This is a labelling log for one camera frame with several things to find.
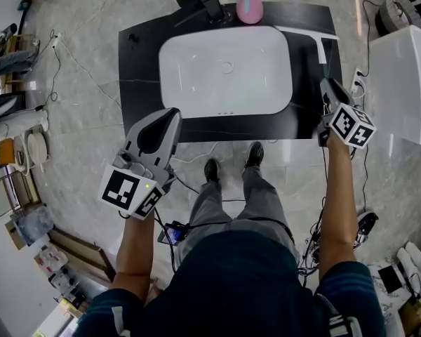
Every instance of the gray pants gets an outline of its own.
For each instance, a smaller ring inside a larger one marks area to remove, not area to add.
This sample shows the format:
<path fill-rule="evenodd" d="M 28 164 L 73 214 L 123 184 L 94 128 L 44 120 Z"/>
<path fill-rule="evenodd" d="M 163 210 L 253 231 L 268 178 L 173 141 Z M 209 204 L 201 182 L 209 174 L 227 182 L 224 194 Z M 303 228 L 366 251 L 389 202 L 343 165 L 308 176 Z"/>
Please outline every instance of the gray pants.
<path fill-rule="evenodd" d="M 29 71 L 37 58 L 39 47 L 31 47 L 29 50 L 16 51 L 0 56 L 0 76 L 11 72 Z"/>
<path fill-rule="evenodd" d="M 260 168 L 257 166 L 246 168 L 242 178 L 246 205 L 234 220 L 223 211 L 220 184 L 210 181 L 201 186 L 201 192 L 195 201 L 190 216 L 190 225 L 214 222 L 224 222 L 224 224 L 193 229 L 186 240 L 178 246 L 175 254 L 178 265 L 204 237 L 214 233 L 236 230 L 249 230 L 263 234 L 287 247 L 298 261 L 298 251 L 296 251 L 293 241 L 280 224 L 274 221 L 249 220 L 253 217 L 265 217 L 288 225 L 276 189 L 262 178 Z"/>

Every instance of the rectangular basin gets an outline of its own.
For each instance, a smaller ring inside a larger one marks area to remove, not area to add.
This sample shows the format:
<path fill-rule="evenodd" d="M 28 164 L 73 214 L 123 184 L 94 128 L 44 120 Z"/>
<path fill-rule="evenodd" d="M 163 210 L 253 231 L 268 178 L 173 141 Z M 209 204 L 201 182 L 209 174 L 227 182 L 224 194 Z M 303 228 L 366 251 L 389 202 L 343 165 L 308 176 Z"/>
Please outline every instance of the rectangular basin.
<path fill-rule="evenodd" d="M 293 94 L 285 36 L 234 27 L 173 37 L 159 51 L 165 107 L 184 118 L 275 114 Z"/>

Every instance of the wooden board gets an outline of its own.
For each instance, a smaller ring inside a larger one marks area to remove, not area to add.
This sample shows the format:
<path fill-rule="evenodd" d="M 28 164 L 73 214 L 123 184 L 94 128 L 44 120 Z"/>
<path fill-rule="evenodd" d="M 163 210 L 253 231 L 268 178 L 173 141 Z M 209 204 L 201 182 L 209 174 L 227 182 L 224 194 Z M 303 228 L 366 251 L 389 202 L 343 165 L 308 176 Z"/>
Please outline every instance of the wooden board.
<path fill-rule="evenodd" d="M 110 279 L 108 277 L 109 271 L 107 271 L 107 268 L 105 266 L 96 264 L 90 260 L 84 260 L 83 258 L 76 255 L 75 252 L 72 253 L 72 251 L 70 251 L 63 245 L 58 244 L 55 241 L 51 241 L 51 243 L 65 253 L 67 258 L 69 259 L 69 262 L 67 264 L 69 267 L 73 268 L 77 272 L 85 275 L 86 277 L 89 277 L 93 281 L 103 286 L 110 286 L 114 278 Z"/>
<path fill-rule="evenodd" d="M 58 228 L 53 228 L 49 233 L 50 239 L 67 247 L 68 249 L 83 256 L 87 260 L 91 260 L 105 267 L 112 268 L 105 252 L 101 247 L 90 244 L 82 239 L 79 239 L 71 234 L 68 234 Z"/>
<path fill-rule="evenodd" d="M 48 236 L 51 243 L 66 253 L 72 268 L 80 269 L 79 272 L 84 272 L 87 277 L 103 286 L 109 286 L 114 281 L 115 270 L 101 247 L 85 242 L 56 227 L 48 233 Z"/>

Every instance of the electronic device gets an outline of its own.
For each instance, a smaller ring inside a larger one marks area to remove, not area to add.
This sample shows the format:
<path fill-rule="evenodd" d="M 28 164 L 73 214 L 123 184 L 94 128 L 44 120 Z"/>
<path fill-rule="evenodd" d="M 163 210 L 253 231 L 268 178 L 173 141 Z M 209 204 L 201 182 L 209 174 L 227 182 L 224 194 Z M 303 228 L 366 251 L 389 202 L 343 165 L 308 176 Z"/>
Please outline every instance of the electronic device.
<path fill-rule="evenodd" d="M 182 117 L 178 109 L 153 112 L 135 123 L 124 148 L 107 165 L 98 199 L 144 220 L 176 179 L 170 158 L 178 145 Z"/>
<path fill-rule="evenodd" d="M 161 231 L 157 241 L 162 244 L 171 244 L 172 246 L 177 246 L 181 241 L 183 241 L 190 230 L 189 224 L 183 225 L 178 221 L 166 223 L 165 228 L 166 231 Z"/>

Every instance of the bottle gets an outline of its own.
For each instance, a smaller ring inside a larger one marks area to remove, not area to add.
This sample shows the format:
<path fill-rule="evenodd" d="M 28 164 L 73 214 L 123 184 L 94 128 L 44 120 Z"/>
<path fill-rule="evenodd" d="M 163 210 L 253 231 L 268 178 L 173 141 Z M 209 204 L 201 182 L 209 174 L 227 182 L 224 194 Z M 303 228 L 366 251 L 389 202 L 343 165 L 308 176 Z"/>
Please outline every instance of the bottle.
<path fill-rule="evenodd" d="M 246 24 L 255 24 L 264 15 L 262 0 L 238 0 L 236 5 L 237 16 Z"/>

